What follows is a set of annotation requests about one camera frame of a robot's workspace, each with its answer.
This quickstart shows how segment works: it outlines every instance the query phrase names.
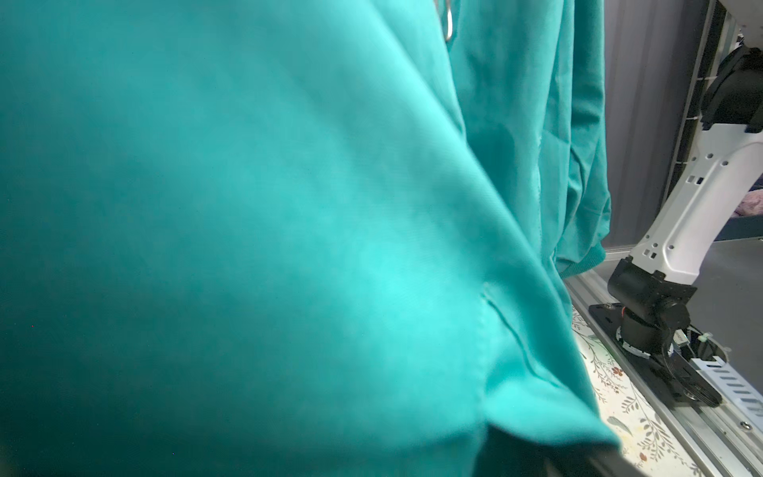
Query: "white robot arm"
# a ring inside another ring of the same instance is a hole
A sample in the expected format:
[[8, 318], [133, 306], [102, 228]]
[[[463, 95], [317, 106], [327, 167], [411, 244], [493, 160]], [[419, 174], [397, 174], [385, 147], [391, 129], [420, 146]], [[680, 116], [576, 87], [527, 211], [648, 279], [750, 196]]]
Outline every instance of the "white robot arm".
[[744, 44], [721, 62], [703, 97], [702, 131], [678, 184], [607, 284], [623, 305], [615, 318], [620, 345], [711, 406], [720, 404], [721, 394], [691, 365], [697, 358], [691, 347], [674, 346], [676, 336], [686, 343], [686, 304], [710, 245], [763, 174], [763, 1], [723, 4], [740, 24]]
[[761, 175], [763, 133], [739, 124], [700, 132], [678, 184], [631, 250], [633, 264], [668, 282], [694, 283], [710, 245]]

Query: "gray floor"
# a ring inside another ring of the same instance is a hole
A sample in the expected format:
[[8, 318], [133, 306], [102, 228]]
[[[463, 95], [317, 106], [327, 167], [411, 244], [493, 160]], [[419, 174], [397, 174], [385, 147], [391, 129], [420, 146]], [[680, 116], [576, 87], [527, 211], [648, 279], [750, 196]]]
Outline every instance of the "gray floor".
[[[608, 280], [616, 265], [596, 272]], [[763, 391], [763, 239], [715, 242], [694, 284], [692, 324], [730, 347], [734, 369]]]

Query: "teal fabric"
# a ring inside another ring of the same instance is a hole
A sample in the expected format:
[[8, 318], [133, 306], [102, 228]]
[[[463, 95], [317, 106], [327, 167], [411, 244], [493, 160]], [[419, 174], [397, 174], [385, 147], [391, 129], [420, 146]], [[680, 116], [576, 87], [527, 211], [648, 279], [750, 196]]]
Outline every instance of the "teal fabric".
[[601, 0], [454, 8], [449, 51], [430, 0], [4, 4], [0, 472], [615, 442], [557, 272], [606, 230]]

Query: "table surface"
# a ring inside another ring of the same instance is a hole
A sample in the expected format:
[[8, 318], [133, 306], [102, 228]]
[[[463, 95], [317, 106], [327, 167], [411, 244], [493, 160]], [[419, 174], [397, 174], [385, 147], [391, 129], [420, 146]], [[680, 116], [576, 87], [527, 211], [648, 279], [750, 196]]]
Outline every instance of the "table surface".
[[601, 419], [623, 441], [623, 456], [651, 477], [702, 475], [697, 464], [575, 309], [572, 331], [594, 386]]

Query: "seam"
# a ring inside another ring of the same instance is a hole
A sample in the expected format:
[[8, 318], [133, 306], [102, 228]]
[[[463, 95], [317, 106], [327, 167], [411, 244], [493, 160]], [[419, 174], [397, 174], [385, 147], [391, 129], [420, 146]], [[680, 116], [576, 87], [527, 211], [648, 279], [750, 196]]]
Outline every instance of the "seam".
[[485, 307], [484, 295], [480, 294], [482, 298], [480, 300], [479, 318], [477, 320], [477, 412], [480, 422], [485, 423], [487, 420], [485, 414], [485, 401], [487, 396], [485, 389], [488, 387], [488, 376], [490, 374], [489, 361], [488, 361], [488, 325], [487, 317], [485, 313], [487, 308]]
[[506, 317], [504, 316], [504, 314], [501, 312], [501, 309], [498, 307], [498, 305], [496, 305], [495, 301], [494, 301], [494, 300], [493, 300], [493, 299], [490, 297], [490, 295], [488, 294], [488, 291], [487, 291], [487, 289], [486, 289], [487, 287], [488, 287], [488, 284], [486, 283], [486, 284], [485, 284], [485, 289], [483, 289], [483, 292], [481, 293], [482, 299], [483, 299], [483, 301], [484, 301], [484, 302], [485, 302], [485, 303], [486, 303], [486, 304], [487, 304], [487, 305], [488, 305], [490, 308], [492, 308], [492, 309], [493, 309], [493, 311], [495, 311], [495, 313], [496, 313], [496, 314], [498, 315], [498, 317], [501, 319], [501, 323], [503, 323], [503, 324], [504, 324], [504, 326], [505, 326], [505, 327], [506, 327], [506, 328], [507, 328], [507, 329], [508, 329], [508, 330], [511, 332], [511, 334], [514, 336], [514, 339], [516, 340], [516, 342], [517, 342], [517, 345], [519, 346], [519, 348], [520, 348], [520, 351], [521, 351], [521, 353], [522, 353], [522, 360], [524, 361], [524, 364], [525, 364], [525, 367], [527, 368], [527, 371], [528, 371], [528, 372], [529, 372], [529, 373], [530, 373], [530, 374], [531, 374], [533, 377], [535, 377], [535, 378], [537, 378], [537, 379], [540, 379], [540, 380], [541, 380], [541, 381], [543, 381], [543, 382], [547, 382], [547, 383], [549, 383], [550, 385], [554, 386], [555, 388], [559, 388], [559, 389], [562, 389], [563, 387], [562, 387], [562, 386], [561, 386], [559, 383], [557, 383], [557, 382], [553, 382], [553, 381], [549, 381], [548, 379], [546, 379], [546, 378], [542, 377], [542, 376], [541, 376], [541, 375], [540, 375], [540, 374], [539, 374], [539, 373], [536, 371], [535, 367], [533, 366], [533, 363], [532, 363], [532, 361], [530, 360], [530, 355], [529, 355], [529, 354], [528, 354], [528, 352], [527, 352], [527, 346], [526, 346], [526, 345], [525, 345], [525, 343], [522, 341], [522, 339], [521, 339], [520, 335], [517, 333], [517, 331], [516, 331], [516, 330], [514, 330], [514, 328], [511, 326], [511, 324], [509, 324], [509, 321], [506, 319]]

